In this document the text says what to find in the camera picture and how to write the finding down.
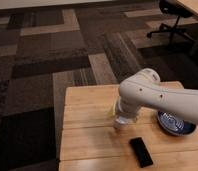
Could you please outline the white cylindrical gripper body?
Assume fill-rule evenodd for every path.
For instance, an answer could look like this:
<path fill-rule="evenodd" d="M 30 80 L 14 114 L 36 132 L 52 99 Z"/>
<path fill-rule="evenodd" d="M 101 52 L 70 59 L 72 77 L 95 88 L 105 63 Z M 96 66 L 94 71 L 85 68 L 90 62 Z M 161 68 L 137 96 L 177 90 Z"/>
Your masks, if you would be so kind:
<path fill-rule="evenodd" d="M 118 99 L 114 106 L 114 128 L 121 129 L 132 120 L 135 120 L 139 110 L 140 105 L 138 103 L 129 103 L 125 100 Z"/>

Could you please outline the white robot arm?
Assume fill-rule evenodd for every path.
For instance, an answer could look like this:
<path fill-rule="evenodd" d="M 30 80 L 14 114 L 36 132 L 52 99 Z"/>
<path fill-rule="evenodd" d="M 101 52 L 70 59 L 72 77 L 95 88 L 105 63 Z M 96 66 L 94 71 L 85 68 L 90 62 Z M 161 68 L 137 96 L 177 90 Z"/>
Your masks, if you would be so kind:
<path fill-rule="evenodd" d="M 138 116 L 142 107 L 168 112 L 198 125 L 198 90 L 176 89 L 161 85 L 159 74 L 144 68 L 124 79 L 118 87 L 113 126 L 120 129 Z"/>

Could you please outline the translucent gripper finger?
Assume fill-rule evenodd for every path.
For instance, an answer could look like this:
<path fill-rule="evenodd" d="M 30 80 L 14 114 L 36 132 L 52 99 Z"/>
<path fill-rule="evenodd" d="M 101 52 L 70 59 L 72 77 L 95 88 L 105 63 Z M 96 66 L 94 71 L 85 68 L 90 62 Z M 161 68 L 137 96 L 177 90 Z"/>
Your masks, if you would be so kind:
<path fill-rule="evenodd" d="M 110 110 L 109 110 L 109 112 L 108 112 L 108 116 L 109 116 L 109 117 L 115 116 L 115 107 L 116 107 L 116 104 L 114 104 L 114 105 L 110 108 Z"/>

